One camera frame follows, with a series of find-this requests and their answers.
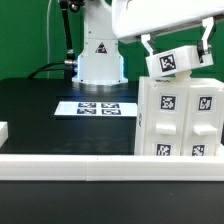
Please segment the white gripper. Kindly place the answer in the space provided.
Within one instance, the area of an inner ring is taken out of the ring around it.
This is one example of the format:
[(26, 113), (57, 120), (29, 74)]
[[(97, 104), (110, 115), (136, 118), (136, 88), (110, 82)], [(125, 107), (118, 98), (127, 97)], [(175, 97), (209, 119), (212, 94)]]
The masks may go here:
[(213, 17), (224, 15), (224, 0), (113, 0), (112, 30), (122, 42), (141, 43), (150, 55), (157, 54), (155, 36), (197, 27), (204, 33), (197, 43), (199, 61), (212, 60), (211, 39), (216, 30)]

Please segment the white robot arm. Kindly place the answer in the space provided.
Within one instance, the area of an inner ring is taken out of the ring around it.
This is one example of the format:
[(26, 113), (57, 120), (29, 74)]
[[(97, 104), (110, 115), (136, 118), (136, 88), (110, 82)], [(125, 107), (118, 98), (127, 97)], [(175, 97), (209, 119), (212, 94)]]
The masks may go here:
[[(208, 39), (222, 19), (224, 0), (84, 0), (84, 48), (74, 80), (93, 86), (125, 83), (119, 42), (142, 42), (153, 79), (210, 66)], [(153, 49), (154, 38), (199, 26), (205, 31), (198, 44), (162, 53)]]

